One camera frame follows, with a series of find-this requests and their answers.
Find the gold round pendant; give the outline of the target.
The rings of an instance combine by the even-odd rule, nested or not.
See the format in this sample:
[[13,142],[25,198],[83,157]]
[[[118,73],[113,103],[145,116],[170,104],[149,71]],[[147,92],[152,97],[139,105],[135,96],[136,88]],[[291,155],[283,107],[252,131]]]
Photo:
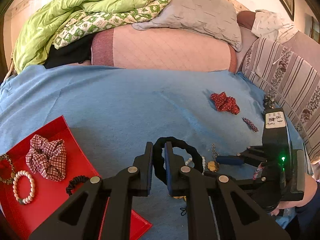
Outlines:
[[208,162],[207,167],[211,172],[217,172],[220,169],[220,164],[217,162],[217,157],[219,153],[216,150],[215,144],[212,143],[212,156],[213,159]]

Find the red plaid scrunchie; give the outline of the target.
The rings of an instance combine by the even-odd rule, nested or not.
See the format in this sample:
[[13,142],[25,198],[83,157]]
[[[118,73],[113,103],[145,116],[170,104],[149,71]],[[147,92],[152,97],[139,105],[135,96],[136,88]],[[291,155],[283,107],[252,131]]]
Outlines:
[[59,182],[66,177],[66,155],[63,139],[49,141],[35,134],[25,161],[33,174],[39,173],[44,179]]

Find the red jewelry tray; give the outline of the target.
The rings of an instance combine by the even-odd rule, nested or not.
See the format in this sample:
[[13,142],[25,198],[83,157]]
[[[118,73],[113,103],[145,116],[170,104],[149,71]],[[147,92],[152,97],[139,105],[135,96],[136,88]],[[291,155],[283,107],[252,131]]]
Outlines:
[[[23,198],[29,195],[31,183],[28,178],[20,178],[16,189],[11,185],[1,185],[1,217],[4,219],[2,226],[10,231],[12,238],[30,239],[31,233],[85,182],[92,177],[100,177],[82,152],[63,116],[44,125],[36,134],[49,141],[65,141],[66,177],[55,182],[44,179],[40,174],[32,174],[35,192],[29,202],[24,204],[16,200],[16,195],[19,194]],[[131,210],[129,239],[138,239],[150,226],[149,222]]]

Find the small purple hair clip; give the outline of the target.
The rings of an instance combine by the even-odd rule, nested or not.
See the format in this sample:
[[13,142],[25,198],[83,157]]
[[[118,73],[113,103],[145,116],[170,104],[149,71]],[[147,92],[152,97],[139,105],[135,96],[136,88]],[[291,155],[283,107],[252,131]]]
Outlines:
[[253,131],[253,132],[258,132],[259,129],[257,128],[257,126],[255,126],[255,124],[253,124],[253,122],[251,122],[251,120],[249,120],[248,118],[242,117],[243,122],[245,122],[247,124],[247,126]]

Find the red dotted scrunchie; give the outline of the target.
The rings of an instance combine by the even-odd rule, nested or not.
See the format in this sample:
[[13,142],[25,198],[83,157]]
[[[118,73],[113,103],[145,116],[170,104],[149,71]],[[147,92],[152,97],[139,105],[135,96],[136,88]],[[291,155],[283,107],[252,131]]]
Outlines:
[[235,98],[227,96],[225,92],[211,94],[210,100],[214,103],[216,110],[219,112],[229,112],[234,115],[240,113],[240,108],[237,105]]

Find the black grey scrunchie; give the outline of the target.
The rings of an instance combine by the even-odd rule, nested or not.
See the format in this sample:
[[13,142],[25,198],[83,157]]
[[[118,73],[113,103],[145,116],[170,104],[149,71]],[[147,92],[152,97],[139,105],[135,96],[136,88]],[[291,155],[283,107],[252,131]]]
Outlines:
[[275,108],[275,100],[272,96],[265,94],[263,99],[264,110]]

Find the striped floral sofa cover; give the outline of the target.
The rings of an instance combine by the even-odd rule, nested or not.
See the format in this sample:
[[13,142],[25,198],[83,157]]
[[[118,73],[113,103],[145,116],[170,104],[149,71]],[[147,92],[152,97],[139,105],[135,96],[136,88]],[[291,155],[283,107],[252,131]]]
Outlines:
[[241,70],[275,99],[302,137],[311,163],[319,163],[317,70],[292,49],[262,37],[247,51]]

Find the blue bed blanket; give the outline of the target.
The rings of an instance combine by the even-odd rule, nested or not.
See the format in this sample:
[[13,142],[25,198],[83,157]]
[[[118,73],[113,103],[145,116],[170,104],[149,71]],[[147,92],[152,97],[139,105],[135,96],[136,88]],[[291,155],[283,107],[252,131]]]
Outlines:
[[[210,100],[225,92],[240,113],[219,112]],[[209,158],[212,143],[235,154],[261,142],[263,91],[240,75],[111,69],[28,67],[1,85],[1,152],[64,116],[81,149],[103,176],[116,174],[148,141],[173,136]]]

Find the white patterned cloth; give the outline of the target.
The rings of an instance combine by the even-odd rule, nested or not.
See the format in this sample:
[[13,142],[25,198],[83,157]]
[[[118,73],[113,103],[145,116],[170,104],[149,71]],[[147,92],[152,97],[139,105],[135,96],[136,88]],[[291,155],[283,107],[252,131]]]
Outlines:
[[268,10],[256,10],[251,29],[257,37],[268,38],[278,43],[285,43],[293,38],[299,30],[293,21],[283,18],[280,13]]

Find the pink bolster cushion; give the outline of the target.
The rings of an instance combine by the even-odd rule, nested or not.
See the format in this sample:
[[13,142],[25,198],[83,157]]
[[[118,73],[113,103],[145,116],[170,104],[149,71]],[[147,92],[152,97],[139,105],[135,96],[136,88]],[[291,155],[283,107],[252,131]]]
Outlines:
[[233,72],[238,63],[228,43],[170,28],[138,31],[126,25],[102,31],[95,35],[91,51],[93,65],[126,69]]

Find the grey pillow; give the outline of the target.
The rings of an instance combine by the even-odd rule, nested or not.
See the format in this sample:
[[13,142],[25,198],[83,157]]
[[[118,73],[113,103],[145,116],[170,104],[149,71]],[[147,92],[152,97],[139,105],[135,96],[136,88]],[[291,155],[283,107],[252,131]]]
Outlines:
[[140,31],[150,28],[187,29],[223,40],[237,52],[242,50],[236,10],[226,0],[171,0],[154,19],[134,23],[132,27]]

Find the black folded cloth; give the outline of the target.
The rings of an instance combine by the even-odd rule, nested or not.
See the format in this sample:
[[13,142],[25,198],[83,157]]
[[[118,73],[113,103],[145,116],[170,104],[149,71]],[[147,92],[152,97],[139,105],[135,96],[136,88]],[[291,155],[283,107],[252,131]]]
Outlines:
[[56,49],[50,47],[48,57],[43,64],[46,69],[63,66],[71,63],[84,63],[91,61],[91,46],[95,34],[89,34],[69,45]]

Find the green quilted comforter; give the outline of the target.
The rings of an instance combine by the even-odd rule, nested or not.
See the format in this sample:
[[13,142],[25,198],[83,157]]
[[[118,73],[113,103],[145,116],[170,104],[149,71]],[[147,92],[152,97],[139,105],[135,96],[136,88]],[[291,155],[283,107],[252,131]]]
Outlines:
[[171,0],[52,0],[23,25],[11,60],[17,73],[43,64],[59,50],[89,34],[155,18]]

